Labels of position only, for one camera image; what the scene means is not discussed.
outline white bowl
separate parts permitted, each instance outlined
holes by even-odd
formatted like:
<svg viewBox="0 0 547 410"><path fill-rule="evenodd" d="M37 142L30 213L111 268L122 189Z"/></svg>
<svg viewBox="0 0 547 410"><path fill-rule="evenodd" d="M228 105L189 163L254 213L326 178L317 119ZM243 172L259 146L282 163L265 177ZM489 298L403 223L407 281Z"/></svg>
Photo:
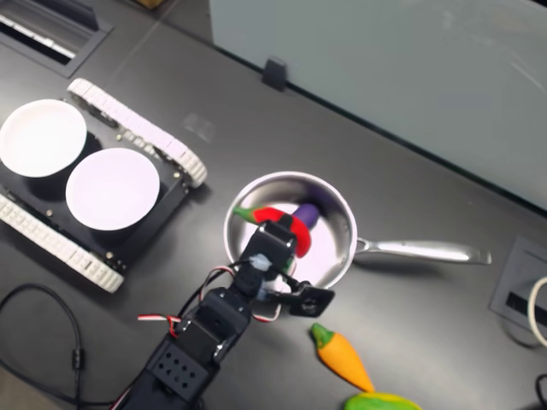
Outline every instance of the white bowl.
<svg viewBox="0 0 547 410"><path fill-rule="evenodd" d="M87 156L67 182L67 205L80 223L117 231L139 222L156 204L160 177L143 154L125 148Z"/></svg>
<svg viewBox="0 0 547 410"><path fill-rule="evenodd" d="M85 145L82 114L58 100L38 100L16 109L0 130L0 161L24 177L42 178L72 164Z"/></svg>

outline red chili pepper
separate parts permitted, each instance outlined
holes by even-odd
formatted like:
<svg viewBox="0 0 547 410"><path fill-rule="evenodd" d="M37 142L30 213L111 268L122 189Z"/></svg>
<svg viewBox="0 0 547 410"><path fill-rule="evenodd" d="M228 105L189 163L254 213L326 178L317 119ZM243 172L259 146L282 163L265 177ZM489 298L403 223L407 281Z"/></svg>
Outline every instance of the red chili pepper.
<svg viewBox="0 0 547 410"><path fill-rule="evenodd" d="M283 211L271 207L251 209L236 207L233 209L233 212L236 215L241 216L247 222L255 225L261 224L266 220L277 222L286 214ZM303 258L311 247L311 236L309 235L308 227L299 218L292 215L290 216L292 217L291 232L297 236L295 254L299 258Z"/></svg>

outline stainless steel saucepan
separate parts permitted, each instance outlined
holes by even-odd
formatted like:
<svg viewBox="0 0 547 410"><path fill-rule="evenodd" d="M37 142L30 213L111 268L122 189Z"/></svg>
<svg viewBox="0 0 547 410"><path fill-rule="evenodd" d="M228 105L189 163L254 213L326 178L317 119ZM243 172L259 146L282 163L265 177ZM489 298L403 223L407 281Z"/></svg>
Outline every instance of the stainless steel saucepan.
<svg viewBox="0 0 547 410"><path fill-rule="evenodd" d="M297 260L294 277L329 288L344 276L356 254L382 253L432 261L465 264L491 263L490 253L458 243L430 241L374 242L357 236L356 221L340 193L307 173L271 173L248 184L228 209L224 244L232 262L243 253L256 226L232 213L235 207L271 206L292 214L302 203L313 203L321 216L311 231L312 246Z"/></svg>

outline black cable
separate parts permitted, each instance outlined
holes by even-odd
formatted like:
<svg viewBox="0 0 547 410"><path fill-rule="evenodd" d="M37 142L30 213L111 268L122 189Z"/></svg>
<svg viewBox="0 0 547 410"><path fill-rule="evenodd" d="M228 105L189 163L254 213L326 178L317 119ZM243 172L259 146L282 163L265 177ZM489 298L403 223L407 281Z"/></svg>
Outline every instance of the black cable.
<svg viewBox="0 0 547 410"><path fill-rule="evenodd" d="M239 267L245 263L249 263L248 260L245 260L245 261L235 261L233 262L232 264L228 265L228 267L230 267L231 269L233 269L234 267ZM211 278L209 279L209 281L205 284L205 286L207 286L208 284L210 284L211 282L213 282L214 280L218 279L219 276L226 272L226 269L219 269L219 271L217 273L215 273L213 276L211 276ZM186 303L184 304L184 306L180 309L179 311L179 314L177 316L179 316L180 318L182 318L182 316L184 316L184 314L186 313L186 310L188 310L188 308L190 307L190 305L194 302L194 300L199 296L199 293L201 292L202 290L202 286L200 286L199 288L197 288L197 290L191 294L190 298L188 298L188 300L186 301Z"/></svg>
<svg viewBox="0 0 547 410"><path fill-rule="evenodd" d="M226 269L219 269L219 271L217 273L215 273L213 276L211 276L211 278L209 279L209 281L205 284L205 286L207 286L208 284L210 284L211 282L213 282L214 280L218 279L222 273L226 272ZM188 310L188 308L190 307L190 305L194 302L194 300L199 296L199 292L202 291L202 286L200 286L199 288L197 288L197 290L191 294L190 298L186 301L186 303L184 304L184 306L180 309L180 312L177 316L179 316L180 318L182 318L184 316L184 314L186 313L186 310Z"/></svg>
<svg viewBox="0 0 547 410"><path fill-rule="evenodd" d="M112 401L84 401L80 398L80 392L81 392L81 370L83 369L84 365L84 350L82 349L82 342L81 342L81 335L79 333L79 327L78 322L76 321L76 318L74 317L74 313L72 310L70 310L70 307L68 307L67 303L63 301L63 299L57 295L53 290L50 288L47 288L45 286L42 286L41 284L22 284L21 286L17 286L15 289L11 290L0 302L0 312L2 312L2 309L5 307L5 305L9 302L10 299L12 299L14 296L26 291L26 290L37 290L40 292L45 293L46 295L49 295L53 300L57 302L57 304L62 308L62 310L65 312L65 314L70 319L70 324L72 325L73 331L74 331L74 342L75 342L75 348L73 350L73 369L74 369L74 397L71 397L70 395L65 395L64 393L61 393L60 391L57 391L55 389L52 389L49 386L46 386L45 384L42 384L36 380L33 380L32 378L29 378L25 374L19 372L18 370L14 369L11 365L0 359L0 366L3 367L5 370L22 380L23 382L31 385L33 388L42 390L44 393L48 395L52 395L53 397L65 401L66 403L73 404L76 406L77 409L81 409L82 407L106 407L111 406L113 404Z"/></svg>
<svg viewBox="0 0 547 410"><path fill-rule="evenodd" d="M540 374L536 378L536 395L538 395L538 400L539 400L539 403L541 404L542 408L547 410L547 401L545 400L544 393L541 390L541 381L544 378L547 378L547 374Z"/></svg>

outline white wall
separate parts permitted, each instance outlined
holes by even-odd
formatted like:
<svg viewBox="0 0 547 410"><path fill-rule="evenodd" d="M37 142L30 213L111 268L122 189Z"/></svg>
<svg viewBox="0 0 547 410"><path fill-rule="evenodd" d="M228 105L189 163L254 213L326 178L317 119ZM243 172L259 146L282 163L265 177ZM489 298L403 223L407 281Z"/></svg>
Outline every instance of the white wall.
<svg viewBox="0 0 547 410"><path fill-rule="evenodd" d="M547 9L210 0L215 43L547 209Z"/></svg>

